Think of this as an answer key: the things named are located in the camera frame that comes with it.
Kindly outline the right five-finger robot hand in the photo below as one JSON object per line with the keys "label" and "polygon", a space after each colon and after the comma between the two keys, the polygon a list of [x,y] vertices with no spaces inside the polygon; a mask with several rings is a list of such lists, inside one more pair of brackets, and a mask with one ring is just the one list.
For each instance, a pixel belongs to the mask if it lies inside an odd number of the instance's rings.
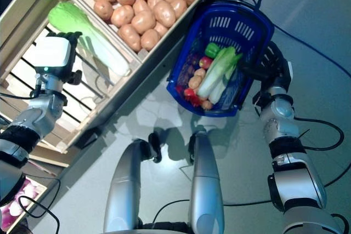
{"label": "right five-finger robot hand", "polygon": [[270,41],[261,56],[260,63],[238,62],[239,70],[249,78],[261,81],[261,90],[270,87],[281,87],[288,91],[292,81],[288,61],[278,46]]}

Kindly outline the left five-finger robot hand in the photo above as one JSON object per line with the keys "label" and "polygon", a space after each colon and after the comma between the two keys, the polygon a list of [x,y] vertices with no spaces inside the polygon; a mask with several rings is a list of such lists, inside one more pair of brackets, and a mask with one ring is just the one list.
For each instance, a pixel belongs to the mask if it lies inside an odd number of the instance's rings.
{"label": "left five-finger robot hand", "polygon": [[73,71],[81,32],[48,33],[36,43],[33,65],[40,75],[52,75],[64,83],[78,85],[82,71]]}

